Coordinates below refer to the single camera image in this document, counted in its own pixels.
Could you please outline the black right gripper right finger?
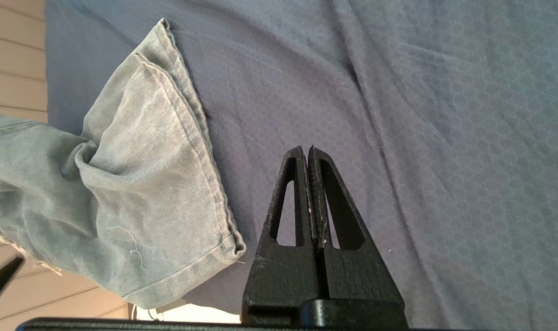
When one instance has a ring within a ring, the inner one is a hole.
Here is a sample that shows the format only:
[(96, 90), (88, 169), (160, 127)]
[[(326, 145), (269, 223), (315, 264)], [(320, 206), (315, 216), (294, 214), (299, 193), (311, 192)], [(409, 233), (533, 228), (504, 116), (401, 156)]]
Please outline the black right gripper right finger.
[(319, 297), (308, 325), (331, 330), (404, 330), (403, 298), (334, 160), (308, 154)]

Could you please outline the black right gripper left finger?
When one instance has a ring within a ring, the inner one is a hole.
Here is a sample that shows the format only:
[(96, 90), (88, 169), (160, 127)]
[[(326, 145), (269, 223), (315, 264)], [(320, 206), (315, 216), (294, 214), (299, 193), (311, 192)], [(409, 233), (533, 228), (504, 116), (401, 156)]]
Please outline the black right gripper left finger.
[[(294, 246), (277, 242), (288, 183), (295, 201)], [(303, 327), (300, 306), (319, 296), (306, 159), (301, 146), (285, 153), (242, 299), (241, 320), (256, 327)]]

